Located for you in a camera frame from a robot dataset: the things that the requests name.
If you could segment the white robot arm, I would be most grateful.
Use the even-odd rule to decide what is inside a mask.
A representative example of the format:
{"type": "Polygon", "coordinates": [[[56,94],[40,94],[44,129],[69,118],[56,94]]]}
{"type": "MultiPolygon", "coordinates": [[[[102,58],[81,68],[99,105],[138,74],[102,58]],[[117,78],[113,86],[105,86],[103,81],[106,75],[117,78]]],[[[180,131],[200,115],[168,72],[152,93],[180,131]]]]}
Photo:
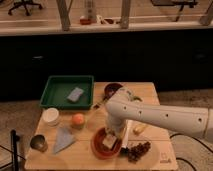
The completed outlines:
{"type": "Polygon", "coordinates": [[[106,102],[107,128],[119,136],[127,120],[138,121],[213,143],[213,109],[148,105],[122,87],[106,102]]]}

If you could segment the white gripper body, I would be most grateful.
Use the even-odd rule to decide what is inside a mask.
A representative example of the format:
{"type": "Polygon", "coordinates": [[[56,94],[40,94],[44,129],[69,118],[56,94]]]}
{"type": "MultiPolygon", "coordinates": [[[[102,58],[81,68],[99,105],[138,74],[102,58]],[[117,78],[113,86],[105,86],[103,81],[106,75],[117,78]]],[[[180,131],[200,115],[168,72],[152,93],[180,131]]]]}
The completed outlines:
{"type": "Polygon", "coordinates": [[[106,118],[105,131],[107,134],[112,134],[117,138],[122,138],[126,131],[126,120],[108,115],[106,118]]]}

